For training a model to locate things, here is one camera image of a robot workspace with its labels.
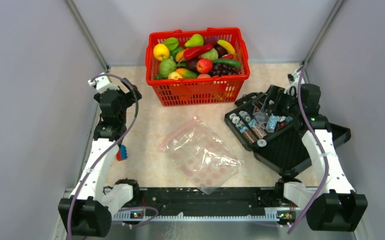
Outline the red chili pepper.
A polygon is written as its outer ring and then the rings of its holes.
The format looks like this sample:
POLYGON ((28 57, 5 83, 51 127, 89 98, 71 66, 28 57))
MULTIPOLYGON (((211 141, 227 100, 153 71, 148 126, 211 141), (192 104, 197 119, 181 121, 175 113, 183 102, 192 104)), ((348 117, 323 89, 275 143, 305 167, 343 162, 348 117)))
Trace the red chili pepper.
POLYGON ((183 57, 185 58, 186 61, 189 61, 189 60, 196 58, 196 57, 198 57, 204 53, 209 52, 213 48, 214 48, 214 46, 210 43, 203 45, 203 46, 195 46, 195 47, 187 49, 184 52, 183 57))

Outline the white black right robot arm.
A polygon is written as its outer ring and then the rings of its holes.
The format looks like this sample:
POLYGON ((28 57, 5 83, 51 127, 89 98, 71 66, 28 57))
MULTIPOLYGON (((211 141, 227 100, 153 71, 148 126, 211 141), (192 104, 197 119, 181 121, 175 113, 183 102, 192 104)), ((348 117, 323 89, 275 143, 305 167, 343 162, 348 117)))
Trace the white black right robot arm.
POLYGON ((303 84, 296 94, 271 86, 274 93, 269 110, 275 116, 292 117, 294 128, 308 152, 319 185, 310 191, 302 183, 286 183, 274 191, 274 201, 280 206, 295 203, 301 213, 290 227, 291 233, 302 219, 313 231, 353 232, 367 207, 364 194, 356 192, 347 179, 333 142, 332 125, 320 114, 320 87, 303 84))

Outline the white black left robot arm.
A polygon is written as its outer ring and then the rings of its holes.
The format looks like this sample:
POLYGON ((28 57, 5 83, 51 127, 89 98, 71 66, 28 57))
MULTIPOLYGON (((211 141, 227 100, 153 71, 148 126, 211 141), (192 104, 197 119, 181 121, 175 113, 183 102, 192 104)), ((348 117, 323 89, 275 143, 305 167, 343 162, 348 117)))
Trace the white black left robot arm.
POLYGON ((58 212, 70 239, 74 236, 105 237, 112 217, 123 205, 134 207, 141 193, 135 182, 117 183, 105 190, 106 177, 112 161, 122 154, 122 141, 132 124, 126 125, 126 111, 142 98, 135 85, 125 84, 128 92, 113 84, 96 85, 94 99, 101 111, 91 143, 91 151, 79 182, 68 197, 58 204, 58 212))

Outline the clear zip top bag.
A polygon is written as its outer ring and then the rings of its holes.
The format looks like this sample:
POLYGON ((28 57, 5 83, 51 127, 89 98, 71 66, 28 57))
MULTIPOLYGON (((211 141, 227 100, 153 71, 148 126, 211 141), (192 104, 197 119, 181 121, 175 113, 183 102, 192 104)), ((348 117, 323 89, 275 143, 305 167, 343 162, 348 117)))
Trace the clear zip top bag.
POLYGON ((198 116, 171 133, 159 148, 206 195, 236 175, 244 162, 198 116))

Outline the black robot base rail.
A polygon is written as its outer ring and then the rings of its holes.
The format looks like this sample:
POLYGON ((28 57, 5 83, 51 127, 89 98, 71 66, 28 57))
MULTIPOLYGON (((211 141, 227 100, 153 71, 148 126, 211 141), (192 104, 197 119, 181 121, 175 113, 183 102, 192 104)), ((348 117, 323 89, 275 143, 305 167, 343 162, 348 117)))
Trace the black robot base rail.
POLYGON ((280 222, 292 223, 300 208, 273 187, 140 188, 113 216, 114 222, 280 222))

